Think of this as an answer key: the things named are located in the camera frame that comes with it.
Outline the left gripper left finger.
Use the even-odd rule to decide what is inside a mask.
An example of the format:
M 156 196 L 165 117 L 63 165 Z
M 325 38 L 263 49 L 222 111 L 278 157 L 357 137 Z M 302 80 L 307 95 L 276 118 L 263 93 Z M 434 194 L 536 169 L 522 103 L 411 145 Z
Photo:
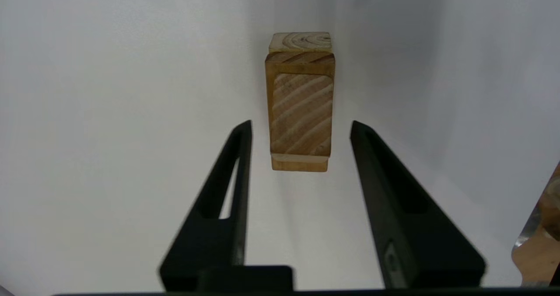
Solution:
M 245 264 L 252 123 L 228 136 L 159 268 L 167 293 L 292 293 L 285 265 Z

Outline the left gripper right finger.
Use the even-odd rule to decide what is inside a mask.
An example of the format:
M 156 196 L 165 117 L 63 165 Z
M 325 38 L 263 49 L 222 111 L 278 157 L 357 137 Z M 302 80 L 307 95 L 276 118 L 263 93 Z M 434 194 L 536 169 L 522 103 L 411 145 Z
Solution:
M 484 258 L 378 133 L 354 121 L 350 140 L 385 287 L 480 286 Z

